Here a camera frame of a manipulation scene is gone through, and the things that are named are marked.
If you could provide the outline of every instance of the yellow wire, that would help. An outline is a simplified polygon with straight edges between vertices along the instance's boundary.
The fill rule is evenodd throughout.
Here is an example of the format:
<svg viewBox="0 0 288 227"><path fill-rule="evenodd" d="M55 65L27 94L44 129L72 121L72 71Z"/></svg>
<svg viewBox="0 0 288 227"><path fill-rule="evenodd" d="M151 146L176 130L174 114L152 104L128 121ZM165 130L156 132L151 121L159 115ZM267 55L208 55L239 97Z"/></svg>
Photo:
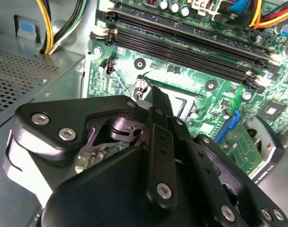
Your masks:
<svg viewBox="0 0 288 227"><path fill-rule="evenodd" d="M39 5L41 12L42 12L42 16L44 18L44 22L45 22L45 26L46 26L47 45L46 45L46 50L45 50L44 54L48 54L54 45L53 29L52 29L51 21L50 21L50 18L48 16L48 13L47 13L47 10L46 10L44 3L42 2L42 0L36 0L36 1Z"/></svg>
<svg viewBox="0 0 288 227"><path fill-rule="evenodd" d="M254 23L256 23L256 20L258 18L258 15L259 13L261 12L261 8L262 8L262 0L258 0L258 4L257 4L257 8L256 8L256 11L253 15L253 18L252 18L252 21L251 23L249 24L249 27L252 27L254 26Z"/></svg>
<svg viewBox="0 0 288 227"><path fill-rule="evenodd" d="M259 23L259 26L270 25L270 24L275 23L275 22L277 22L277 21L279 21L279 20L281 20L281 19L284 19L284 18L287 17L287 16L288 16L288 12L287 12L287 13L284 13L284 14L282 14L281 16L276 17L276 18L274 18L274 19L272 19L272 20Z"/></svg>

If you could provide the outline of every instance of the red wire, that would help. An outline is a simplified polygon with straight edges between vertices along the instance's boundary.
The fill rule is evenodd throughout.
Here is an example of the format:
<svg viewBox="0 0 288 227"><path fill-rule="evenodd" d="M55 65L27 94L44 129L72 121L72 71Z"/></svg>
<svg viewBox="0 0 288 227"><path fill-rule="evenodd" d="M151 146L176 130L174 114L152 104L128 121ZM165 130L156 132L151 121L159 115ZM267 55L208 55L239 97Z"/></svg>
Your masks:
<svg viewBox="0 0 288 227"><path fill-rule="evenodd" d="M272 14L272 15L269 15L269 16L266 17L266 18L263 18L263 21L267 21L267 20L273 19L273 18L278 17L278 16L281 16L282 14L287 13L287 12L288 12L288 8L282 9L282 10L279 11L278 13L274 13L274 14Z"/></svg>

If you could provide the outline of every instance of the cable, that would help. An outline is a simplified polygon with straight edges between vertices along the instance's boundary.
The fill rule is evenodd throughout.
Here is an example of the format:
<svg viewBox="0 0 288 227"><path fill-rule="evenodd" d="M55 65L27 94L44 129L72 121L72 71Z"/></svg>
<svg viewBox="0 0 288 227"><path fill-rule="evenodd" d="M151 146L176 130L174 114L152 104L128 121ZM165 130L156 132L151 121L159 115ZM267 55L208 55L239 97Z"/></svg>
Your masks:
<svg viewBox="0 0 288 227"><path fill-rule="evenodd" d="M55 34L54 36L54 42L58 42L59 39L65 35L65 33L68 31L70 27L72 27L74 21L76 20L78 14L80 13L81 6L83 5L84 0L78 0L76 7L74 8L74 11L71 15L71 17L68 19L68 21L63 25L63 27Z"/></svg>
<svg viewBox="0 0 288 227"><path fill-rule="evenodd" d="M50 6L49 6L49 1L44 0L44 4L45 4L45 7L47 9L47 13L49 15L49 18L51 20L51 11L50 11ZM42 50L40 51L40 53L44 53L46 50L46 47L47 47L47 32L45 33L45 40L44 40L44 44L43 44L43 47L42 47Z"/></svg>
<svg viewBox="0 0 288 227"><path fill-rule="evenodd" d="M284 20L288 19L288 12L282 14L281 16L278 16L272 20L266 21L266 22L262 22L258 25L258 28L266 28L266 27L270 27L270 26L274 26Z"/></svg>
<svg viewBox="0 0 288 227"><path fill-rule="evenodd" d="M276 7L275 9L273 9L271 12L265 14L262 16L262 21L265 21L265 18L278 12L279 10L282 10L282 9L285 9L288 7L288 1L287 2L284 2L282 5L279 5L278 7Z"/></svg>
<svg viewBox="0 0 288 227"><path fill-rule="evenodd" d="M51 21L50 21L46 7L45 7L44 3L42 2L42 0L36 0L36 1L39 5L41 12L42 12L42 16L43 16L45 26L46 26L47 44L46 44L46 50L44 51L44 54L48 54L49 50L52 48L52 46L54 44L54 37L53 37L53 30L52 30L52 26L51 26Z"/></svg>
<svg viewBox="0 0 288 227"><path fill-rule="evenodd" d="M256 8L256 11L253 15L252 21L249 24L249 27L252 27L255 24L259 14L261 13L261 8L262 8L262 0L257 0L257 8Z"/></svg>
<svg viewBox="0 0 288 227"><path fill-rule="evenodd" d="M278 17L278 16L280 16L280 15L282 15L282 14L284 14L284 13L287 13L287 12L288 12L288 8L283 9L283 10L281 10L281 11L278 12L278 13L275 13L275 14L272 14L272 15L270 15L270 16L265 17L265 18L264 18L264 21L273 19L273 18Z"/></svg>
<svg viewBox="0 0 288 227"><path fill-rule="evenodd" d="M53 48L50 50L49 54L53 54L55 52L55 50L59 47L59 45L61 44L61 42L66 39L75 29L76 27L79 25L79 23L81 22L81 19L84 15L84 11L86 8L88 0L83 1L83 5L82 8L80 9L80 13L78 14L77 19L75 20L75 22L73 23L72 27L69 28L69 31L62 36L53 46Z"/></svg>

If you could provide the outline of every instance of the motherboard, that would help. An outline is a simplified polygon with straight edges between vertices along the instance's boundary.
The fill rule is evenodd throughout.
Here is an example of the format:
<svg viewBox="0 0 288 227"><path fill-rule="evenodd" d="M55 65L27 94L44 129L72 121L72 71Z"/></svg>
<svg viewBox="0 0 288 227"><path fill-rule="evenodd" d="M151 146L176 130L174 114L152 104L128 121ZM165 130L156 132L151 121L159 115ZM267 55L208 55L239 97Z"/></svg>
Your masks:
<svg viewBox="0 0 288 227"><path fill-rule="evenodd" d="M265 29L234 25L236 5L101 0L84 97L144 99L157 86L192 136L214 139L258 183L280 158L267 165L269 154L246 121L263 119L288 147L288 22ZM264 1L262 13L276 7Z"/></svg>

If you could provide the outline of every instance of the orange wire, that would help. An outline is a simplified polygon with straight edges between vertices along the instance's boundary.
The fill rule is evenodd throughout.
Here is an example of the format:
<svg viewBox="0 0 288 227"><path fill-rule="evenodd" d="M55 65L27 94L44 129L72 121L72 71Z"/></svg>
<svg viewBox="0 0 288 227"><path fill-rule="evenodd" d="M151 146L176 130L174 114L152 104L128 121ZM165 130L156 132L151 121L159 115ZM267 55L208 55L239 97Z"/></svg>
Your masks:
<svg viewBox="0 0 288 227"><path fill-rule="evenodd" d="M288 16L286 16L286 17L284 17L284 18L282 18L282 19L280 19L280 20L278 20L278 21L276 21L276 22L273 22L273 23L271 23L271 24L269 24L269 25L265 25L265 26L258 26L258 28L267 28L267 27L271 27L271 26L274 26L274 25L276 25L276 24L278 24L278 23L281 23L282 21L287 20L287 19L288 19Z"/></svg>
<svg viewBox="0 0 288 227"><path fill-rule="evenodd" d="M262 14L262 10L260 9L260 12L259 12L259 14L258 14L256 23L255 23L253 29L257 29L257 28L259 27L259 23L260 23L260 21L261 21L261 14Z"/></svg>

